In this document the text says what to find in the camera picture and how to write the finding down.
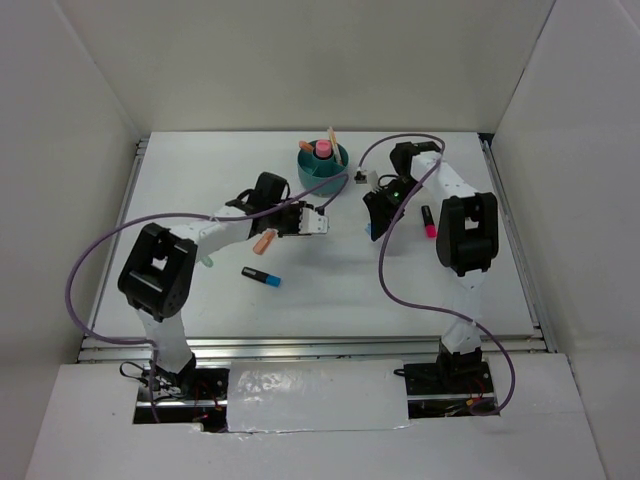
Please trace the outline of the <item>thin orange pen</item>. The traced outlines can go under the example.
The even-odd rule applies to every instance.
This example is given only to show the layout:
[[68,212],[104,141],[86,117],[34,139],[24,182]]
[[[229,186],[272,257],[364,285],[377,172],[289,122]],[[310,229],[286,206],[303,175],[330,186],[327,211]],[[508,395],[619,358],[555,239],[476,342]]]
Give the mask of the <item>thin orange pen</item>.
[[336,144],[333,144],[331,141],[330,141],[330,143],[331,143],[331,147],[332,147],[332,150],[333,150],[333,155],[335,157],[336,163],[338,165],[340,165],[340,166],[343,166],[344,163],[343,163],[343,160],[342,160],[342,154],[341,154],[341,151],[340,151],[340,146],[339,146],[338,141],[337,141]]

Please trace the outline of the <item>grey orange highlighter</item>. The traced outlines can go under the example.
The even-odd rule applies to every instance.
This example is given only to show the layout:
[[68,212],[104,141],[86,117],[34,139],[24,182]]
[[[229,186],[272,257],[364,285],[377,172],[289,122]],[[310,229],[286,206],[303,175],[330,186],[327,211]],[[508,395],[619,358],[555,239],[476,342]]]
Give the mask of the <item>grey orange highlighter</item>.
[[313,152],[313,146],[310,143],[306,142],[306,141],[300,141],[298,143],[298,145],[299,145],[299,149],[300,150],[303,150],[303,151],[306,151],[306,152],[309,152],[309,153]]

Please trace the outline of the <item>pink capped marker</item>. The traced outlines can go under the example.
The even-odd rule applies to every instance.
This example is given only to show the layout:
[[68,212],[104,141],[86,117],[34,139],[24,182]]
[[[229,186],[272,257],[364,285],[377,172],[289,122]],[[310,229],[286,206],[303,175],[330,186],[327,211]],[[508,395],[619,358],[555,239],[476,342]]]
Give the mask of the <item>pink capped marker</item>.
[[314,155],[319,159],[329,159],[333,156],[333,147],[329,140],[320,139],[314,144]]

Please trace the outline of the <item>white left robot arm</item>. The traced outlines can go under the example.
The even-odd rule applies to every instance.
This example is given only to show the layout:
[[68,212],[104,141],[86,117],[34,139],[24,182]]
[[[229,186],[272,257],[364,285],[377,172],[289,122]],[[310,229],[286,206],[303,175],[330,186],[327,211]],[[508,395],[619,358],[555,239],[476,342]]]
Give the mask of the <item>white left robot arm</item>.
[[285,200],[287,189],[284,178],[264,172],[254,188],[203,220],[173,227],[149,223],[140,231],[118,289],[138,314],[156,355],[156,376],[172,397],[187,398],[197,387],[196,357],[181,315],[196,264],[268,230],[280,237],[328,232],[325,209],[304,200]]

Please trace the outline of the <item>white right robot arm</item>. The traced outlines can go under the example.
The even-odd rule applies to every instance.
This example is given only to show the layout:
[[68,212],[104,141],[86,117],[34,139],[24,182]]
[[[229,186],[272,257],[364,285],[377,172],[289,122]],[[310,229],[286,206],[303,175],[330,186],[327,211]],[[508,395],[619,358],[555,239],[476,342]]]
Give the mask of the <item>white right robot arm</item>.
[[396,304],[450,315],[456,319],[439,340],[436,379],[448,392],[460,391],[482,364],[481,335],[487,330],[469,315],[445,307],[420,305],[393,294],[384,279],[384,259],[391,233],[409,201],[422,188],[440,203],[436,256],[469,295],[479,292],[499,251],[498,202],[491,192],[471,187],[443,159],[445,144],[428,135],[424,142],[399,142],[390,153],[395,178],[363,197],[372,241],[381,240],[378,279]]

